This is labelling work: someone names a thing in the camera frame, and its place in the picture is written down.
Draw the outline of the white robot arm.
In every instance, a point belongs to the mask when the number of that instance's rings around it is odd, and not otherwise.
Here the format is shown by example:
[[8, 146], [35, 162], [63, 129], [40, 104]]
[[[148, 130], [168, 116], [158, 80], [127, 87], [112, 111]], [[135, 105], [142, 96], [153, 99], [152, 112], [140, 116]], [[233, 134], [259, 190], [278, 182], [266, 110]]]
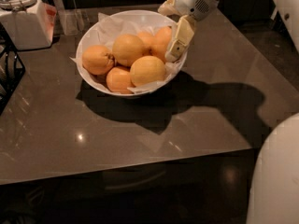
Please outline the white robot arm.
[[[178, 28], [166, 46], [165, 58], [174, 62], [187, 50], [195, 24], [213, 11], [219, 0], [166, 0], [158, 9], [179, 16]], [[276, 111], [269, 115], [275, 125], [265, 139], [255, 164], [246, 224], [299, 224], [299, 113]]]

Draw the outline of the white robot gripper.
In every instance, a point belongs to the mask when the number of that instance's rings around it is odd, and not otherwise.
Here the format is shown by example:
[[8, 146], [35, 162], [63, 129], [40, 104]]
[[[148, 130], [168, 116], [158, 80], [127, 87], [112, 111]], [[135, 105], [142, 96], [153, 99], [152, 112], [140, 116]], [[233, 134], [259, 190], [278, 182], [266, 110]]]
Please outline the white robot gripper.
[[165, 58], [168, 62], [181, 57], [194, 37], [196, 21], [206, 18], [217, 5], [217, 0], [166, 0], [159, 6], [158, 12], [164, 16], [177, 15], [177, 12], [182, 16], [167, 46]]

